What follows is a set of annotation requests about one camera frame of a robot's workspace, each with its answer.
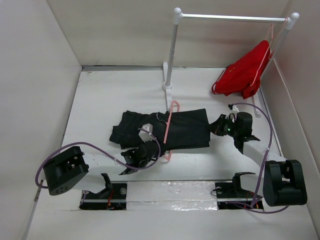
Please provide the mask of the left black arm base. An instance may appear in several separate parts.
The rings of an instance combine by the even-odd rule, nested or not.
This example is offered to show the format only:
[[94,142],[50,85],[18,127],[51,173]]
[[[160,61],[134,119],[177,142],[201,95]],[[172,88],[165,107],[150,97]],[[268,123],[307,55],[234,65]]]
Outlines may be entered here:
[[124,211],[127,209],[128,182],[112,182],[107,173],[101,174],[104,188],[98,193],[82,192],[79,208],[91,211]]

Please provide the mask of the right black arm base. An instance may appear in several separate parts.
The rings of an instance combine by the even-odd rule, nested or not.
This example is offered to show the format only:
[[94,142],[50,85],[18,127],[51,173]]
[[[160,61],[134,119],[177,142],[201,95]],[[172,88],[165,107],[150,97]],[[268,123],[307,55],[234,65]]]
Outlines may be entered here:
[[210,194],[216,197],[219,210],[248,209],[253,201],[258,176],[253,172],[237,172],[232,180],[214,183]]

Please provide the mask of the black trousers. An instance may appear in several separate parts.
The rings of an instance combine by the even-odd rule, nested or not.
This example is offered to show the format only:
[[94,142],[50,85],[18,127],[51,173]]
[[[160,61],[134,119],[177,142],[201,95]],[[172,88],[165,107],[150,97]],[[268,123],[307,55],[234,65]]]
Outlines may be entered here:
[[142,143],[138,129],[145,124],[151,124],[152,134],[159,141],[162,150],[199,149],[210,146],[211,133],[204,108],[172,113],[164,143],[168,118],[168,111],[142,114],[127,110],[122,114],[119,125],[112,128],[109,141],[119,144],[122,149],[138,147]]

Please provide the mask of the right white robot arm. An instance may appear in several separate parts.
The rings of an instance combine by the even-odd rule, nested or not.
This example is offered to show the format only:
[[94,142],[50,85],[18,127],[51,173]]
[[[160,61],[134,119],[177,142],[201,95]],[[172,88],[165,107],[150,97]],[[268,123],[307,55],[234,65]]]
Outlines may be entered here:
[[216,136],[230,136],[235,148],[260,166],[256,183],[262,184],[262,196],[271,207],[305,205],[308,200],[302,165],[263,147],[252,134],[253,117],[247,112],[222,114],[209,125]]

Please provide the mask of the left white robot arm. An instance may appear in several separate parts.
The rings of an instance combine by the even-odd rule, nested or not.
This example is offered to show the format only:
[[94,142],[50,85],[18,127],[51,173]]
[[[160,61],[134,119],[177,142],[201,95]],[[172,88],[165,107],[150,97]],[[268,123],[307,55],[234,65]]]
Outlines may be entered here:
[[63,151],[47,159],[42,169],[51,196],[72,189],[89,191],[107,198],[112,191],[111,175],[126,176],[153,166],[162,154],[155,141],[141,143],[117,155],[102,149],[98,154],[82,151],[81,142],[69,144]]

